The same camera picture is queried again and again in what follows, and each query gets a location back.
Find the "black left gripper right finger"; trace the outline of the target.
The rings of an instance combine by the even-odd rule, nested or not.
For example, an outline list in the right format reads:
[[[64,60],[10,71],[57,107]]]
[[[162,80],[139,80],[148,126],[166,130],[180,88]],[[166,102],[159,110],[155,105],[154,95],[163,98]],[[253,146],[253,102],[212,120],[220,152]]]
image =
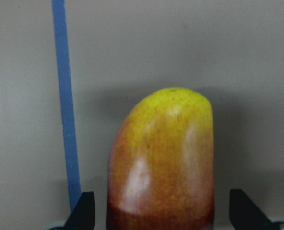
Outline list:
[[[272,222],[241,189],[229,194],[229,220],[236,230],[271,230]]]

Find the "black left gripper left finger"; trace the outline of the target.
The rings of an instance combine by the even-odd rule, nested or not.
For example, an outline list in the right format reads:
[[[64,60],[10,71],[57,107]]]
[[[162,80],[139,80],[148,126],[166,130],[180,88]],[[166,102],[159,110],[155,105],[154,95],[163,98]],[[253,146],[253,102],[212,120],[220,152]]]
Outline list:
[[[95,197],[93,192],[83,192],[69,218],[65,230],[93,230],[95,227]]]

